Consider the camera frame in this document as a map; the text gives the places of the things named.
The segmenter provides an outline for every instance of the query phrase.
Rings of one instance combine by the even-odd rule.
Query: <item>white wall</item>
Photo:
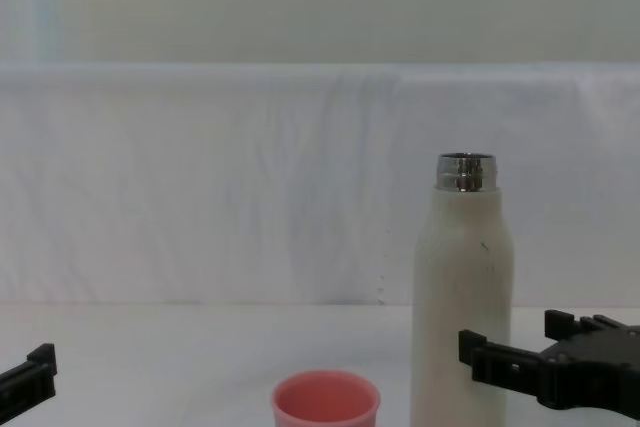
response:
[[[638,0],[38,0],[41,58],[640,59]]]
[[[0,0],[0,61],[36,57],[33,0]]]

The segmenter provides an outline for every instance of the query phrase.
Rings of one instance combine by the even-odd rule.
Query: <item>white fabric backdrop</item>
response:
[[[408,303],[497,154],[519,305],[639,306],[640,66],[0,70],[0,300]]]
[[[31,58],[33,44],[52,61],[638,61],[637,4],[0,0],[0,60]]]

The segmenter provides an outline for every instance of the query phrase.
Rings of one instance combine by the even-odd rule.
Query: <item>cup rim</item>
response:
[[[367,410],[366,412],[356,417],[353,417],[351,419],[338,420],[336,422],[317,422],[315,420],[305,420],[299,417],[295,417],[291,414],[288,414],[287,412],[285,412],[280,408],[280,406],[277,404],[277,398],[285,388],[289,387],[291,383],[297,380],[303,379],[305,377],[314,377],[318,375],[321,375],[321,376],[338,375],[342,378],[349,378],[351,380],[355,380],[367,391],[367,393],[369,393],[372,396],[373,405],[369,410]],[[271,394],[271,407],[273,408],[273,411],[277,416],[282,417],[283,419],[289,422],[296,423],[300,427],[328,427],[328,426],[352,427],[353,425],[356,425],[358,422],[361,422],[376,414],[378,408],[380,407],[380,392],[378,391],[378,388],[369,379],[361,375],[354,374],[353,372],[348,372],[345,370],[330,370],[330,369],[308,370],[305,372],[300,372],[298,374],[292,375],[291,377],[288,377],[284,379],[282,382],[280,382],[276,386],[276,388],[273,389],[273,393]]]

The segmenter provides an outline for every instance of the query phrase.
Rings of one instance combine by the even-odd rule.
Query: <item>pink cup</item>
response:
[[[374,427],[380,394],[359,375],[316,370],[279,384],[271,405],[276,427]]]

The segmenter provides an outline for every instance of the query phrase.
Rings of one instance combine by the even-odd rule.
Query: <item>white cloth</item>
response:
[[[0,300],[408,303],[494,153],[518,305],[640,306],[640,66],[0,70]]]

